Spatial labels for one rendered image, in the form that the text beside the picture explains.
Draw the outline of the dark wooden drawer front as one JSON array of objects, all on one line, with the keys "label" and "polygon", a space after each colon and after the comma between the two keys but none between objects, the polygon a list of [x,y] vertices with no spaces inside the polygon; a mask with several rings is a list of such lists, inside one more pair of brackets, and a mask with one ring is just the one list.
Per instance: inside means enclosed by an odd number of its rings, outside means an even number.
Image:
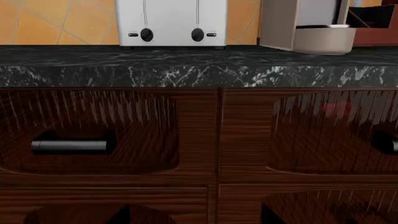
[{"label": "dark wooden drawer front", "polygon": [[228,88],[220,181],[398,176],[398,88]]},{"label": "dark wooden drawer front", "polygon": [[[209,184],[218,92],[0,89],[0,173],[26,182]],[[32,141],[107,141],[105,154],[34,154]]]}]

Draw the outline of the black marble countertop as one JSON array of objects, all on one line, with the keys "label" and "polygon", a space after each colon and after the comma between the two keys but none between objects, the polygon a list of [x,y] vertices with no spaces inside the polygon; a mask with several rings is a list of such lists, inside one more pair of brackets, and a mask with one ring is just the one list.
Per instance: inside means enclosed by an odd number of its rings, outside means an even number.
[{"label": "black marble countertop", "polygon": [[307,55],[254,45],[0,45],[0,87],[398,87],[398,47]]}]

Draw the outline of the silver four-slot toaster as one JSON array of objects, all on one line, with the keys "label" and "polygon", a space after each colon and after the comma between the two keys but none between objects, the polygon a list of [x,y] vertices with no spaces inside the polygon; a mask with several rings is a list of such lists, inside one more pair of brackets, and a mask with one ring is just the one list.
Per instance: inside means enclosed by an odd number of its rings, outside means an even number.
[{"label": "silver four-slot toaster", "polygon": [[114,0],[121,47],[227,45],[228,0]]}]

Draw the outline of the beige coffee machine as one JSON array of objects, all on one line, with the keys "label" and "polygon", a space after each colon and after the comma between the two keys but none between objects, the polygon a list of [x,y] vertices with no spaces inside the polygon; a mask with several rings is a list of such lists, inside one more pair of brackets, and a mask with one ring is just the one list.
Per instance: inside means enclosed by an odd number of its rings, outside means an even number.
[{"label": "beige coffee machine", "polygon": [[260,46],[315,55],[352,50],[349,0],[262,0],[261,6]]}]

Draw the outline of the dark wooden cabinet door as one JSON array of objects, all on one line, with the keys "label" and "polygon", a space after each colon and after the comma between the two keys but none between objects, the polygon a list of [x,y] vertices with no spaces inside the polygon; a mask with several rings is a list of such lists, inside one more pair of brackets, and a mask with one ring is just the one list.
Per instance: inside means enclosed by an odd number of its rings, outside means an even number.
[{"label": "dark wooden cabinet door", "polygon": [[398,224],[398,185],[223,184],[218,224]]},{"label": "dark wooden cabinet door", "polygon": [[209,224],[205,187],[0,188],[0,224]]}]

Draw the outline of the brown wooden organizer box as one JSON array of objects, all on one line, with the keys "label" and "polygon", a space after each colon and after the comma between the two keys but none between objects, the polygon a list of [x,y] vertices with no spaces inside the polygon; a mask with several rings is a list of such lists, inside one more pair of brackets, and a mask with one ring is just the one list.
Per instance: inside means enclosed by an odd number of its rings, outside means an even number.
[{"label": "brown wooden organizer box", "polygon": [[350,7],[346,23],[356,29],[353,46],[398,46],[398,4]]}]

